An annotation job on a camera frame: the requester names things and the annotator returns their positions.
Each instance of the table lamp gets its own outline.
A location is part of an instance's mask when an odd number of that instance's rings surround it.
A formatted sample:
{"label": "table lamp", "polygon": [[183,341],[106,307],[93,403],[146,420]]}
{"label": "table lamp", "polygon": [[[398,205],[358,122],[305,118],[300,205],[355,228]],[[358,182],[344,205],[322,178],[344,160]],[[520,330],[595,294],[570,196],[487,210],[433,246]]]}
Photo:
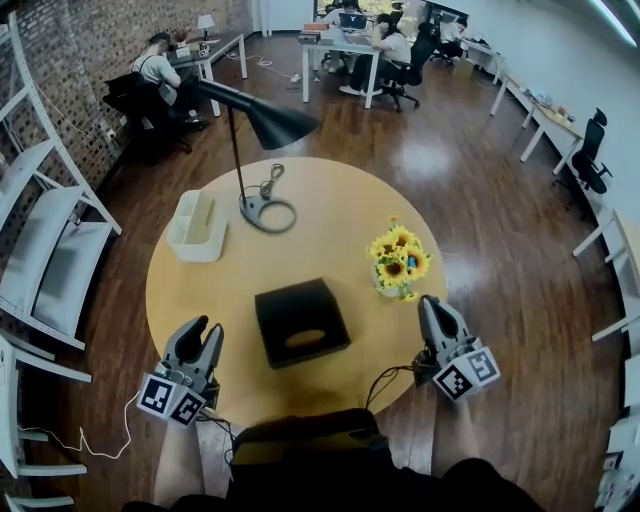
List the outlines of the table lamp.
{"label": "table lamp", "polygon": [[[318,126],[319,121],[304,112],[288,107],[274,105],[237,89],[226,85],[200,80],[198,93],[206,98],[218,101],[227,106],[229,114],[229,130],[233,144],[233,156],[235,158],[238,181],[240,182],[240,198],[238,200],[240,212],[243,217],[256,228],[266,233],[282,233],[290,229],[296,222],[296,210],[291,203],[283,199],[272,199],[270,194],[260,194],[247,197],[242,170],[240,169],[240,157],[238,156],[238,141],[236,139],[236,127],[233,118],[233,110],[244,112],[263,149],[278,149],[288,146],[297,140],[310,134]],[[293,213],[292,221],[280,228],[265,226],[260,216],[270,206],[284,206]]]}
{"label": "table lamp", "polygon": [[203,14],[198,17],[198,30],[204,30],[204,41],[209,40],[209,33],[207,32],[207,29],[213,28],[214,25],[213,16],[211,16],[211,14]]}

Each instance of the white storage box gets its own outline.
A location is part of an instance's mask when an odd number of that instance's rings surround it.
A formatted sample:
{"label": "white storage box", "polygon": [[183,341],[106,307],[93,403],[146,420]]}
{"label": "white storage box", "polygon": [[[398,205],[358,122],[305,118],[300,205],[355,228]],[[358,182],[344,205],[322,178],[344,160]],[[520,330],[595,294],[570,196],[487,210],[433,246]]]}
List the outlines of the white storage box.
{"label": "white storage box", "polygon": [[213,190],[182,194],[167,232],[167,243],[182,261],[216,261],[222,252],[228,217]]}

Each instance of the dark wood floor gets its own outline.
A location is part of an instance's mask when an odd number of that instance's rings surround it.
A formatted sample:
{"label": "dark wood floor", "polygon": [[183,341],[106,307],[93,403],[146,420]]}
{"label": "dark wood floor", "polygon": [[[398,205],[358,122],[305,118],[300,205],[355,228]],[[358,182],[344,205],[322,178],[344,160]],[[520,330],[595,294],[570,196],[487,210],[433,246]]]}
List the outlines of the dark wood floor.
{"label": "dark wood floor", "polygon": [[[253,39],[253,53],[282,72],[300,71],[292,37]],[[593,226],[577,209],[567,212],[566,192],[551,187],[557,157],[545,141],[520,163],[534,130],[521,130],[520,108],[505,101],[490,118],[497,88],[480,76],[458,81],[437,63],[427,66],[425,83],[414,90],[420,110],[407,105],[402,115],[384,98],[364,110],[363,99],[337,92],[334,76],[312,82],[304,105],[300,91],[287,90],[287,79],[254,64],[245,82],[235,62],[221,62],[215,74],[322,119],[305,140],[267,153],[242,118],[244,162],[278,155],[338,160],[385,180],[420,211],[442,251],[451,303],[491,347],[503,373],[470,402],[482,455],[546,509],[590,510],[607,430],[618,413],[621,357],[619,336],[592,344],[590,335],[619,318],[616,283],[598,244],[572,258]],[[122,169],[104,196],[124,232],[97,285],[84,333],[87,351],[68,356],[94,382],[69,385],[39,376],[45,398],[25,411],[28,421],[53,428],[68,443],[76,442],[79,426],[94,450],[113,453],[125,439],[122,407],[157,361],[144,302],[154,245],[183,191],[233,168],[224,119],[192,141],[189,156],[174,153],[153,168]],[[428,469],[434,396],[432,389],[410,390],[382,415],[398,463]],[[130,424],[133,443],[119,461],[83,453],[89,475],[39,482],[38,490],[72,493],[79,510],[115,511],[128,500],[149,499],[164,429],[136,410]],[[218,449],[208,456],[211,471],[219,471]],[[54,455],[39,450],[37,457],[46,462]]]}

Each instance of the round wooden table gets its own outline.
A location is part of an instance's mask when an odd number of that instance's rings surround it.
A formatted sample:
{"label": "round wooden table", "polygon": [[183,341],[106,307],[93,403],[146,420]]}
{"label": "round wooden table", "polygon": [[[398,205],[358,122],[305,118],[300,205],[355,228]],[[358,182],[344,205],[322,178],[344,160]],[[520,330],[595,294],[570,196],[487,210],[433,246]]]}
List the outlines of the round wooden table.
{"label": "round wooden table", "polygon": [[[432,255],[427,277],[413,290],[447,298],[442,256],[418,212],[389,185],[364,171],[331,160],[278,158],[243,167],[245,185],[268,179],[273,163],[285,174],[273,196],[291,201],[298,221],[279,235],[262,233],[241,216],[235,170],[207,189],[220,193],[229,225],[220,259],[181,262],[163,232],[147,276],[147,318],[160,354],[182,324],[209,317],[222,324],[224,345],[215,376],[221,390],[216,412],[243,427],[288,415],[310,416],[364,407],[382,371],[409,365],[423,348],[417,306],[382,297],[373,285],[365,248],[389,227],[389,216],[413,231]],[[323,278],[336,297],[351,345],[333,354],[272,370],[256,318],[256,294]],[[378,412],[412,384],[398,377],[374,400]]]}

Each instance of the brick wall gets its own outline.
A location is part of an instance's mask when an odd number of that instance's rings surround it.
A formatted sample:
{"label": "brick wall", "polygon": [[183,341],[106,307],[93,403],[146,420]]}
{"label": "brick wall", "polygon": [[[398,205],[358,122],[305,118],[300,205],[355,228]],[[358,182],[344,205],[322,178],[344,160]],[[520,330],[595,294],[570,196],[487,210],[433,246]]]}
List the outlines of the brick wall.
{"label": "brick wall", "polygon": [[[250,0],[24,0],[17,11],[20,38],[31,75],[43,93],[45,108],[80,171],[95,189],[104,179],[127,141],[126,131],[117,142],[106,137],[120,128],[116,112],[102,101],[105,80],[128,71],[130,63],[156,32],[196,26],[200,14],[212,13],[217,30],[251,32]],[[11,92],[13,52],[0,48],[0,105]],[[17,70],[15,90],[21,87]],[[44,140],[45,134],[29,106],[7,119],[23,147]],[[0,152],[7,160],[16,150],[7,130],[0,126]],[[55,151],[40,168],[50,178],[67,185],[72,180]],[[40,189],[31,184],[16,204],[0,232],[0,274],[11,254]],[[2,318],[0,327],[19,334],[21,325]]]}

